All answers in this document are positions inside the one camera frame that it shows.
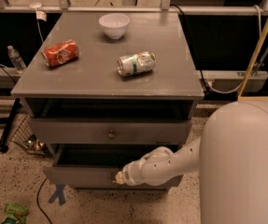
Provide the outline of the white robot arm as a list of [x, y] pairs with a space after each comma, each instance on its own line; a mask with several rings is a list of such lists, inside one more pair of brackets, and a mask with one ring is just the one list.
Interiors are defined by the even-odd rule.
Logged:
[[172, 152], [159, 147], [126, 164], [116, 182], [159, 186], [198, 171], [202, 224], [268, 224], [268, 101], [219, 108], [201, 138]]

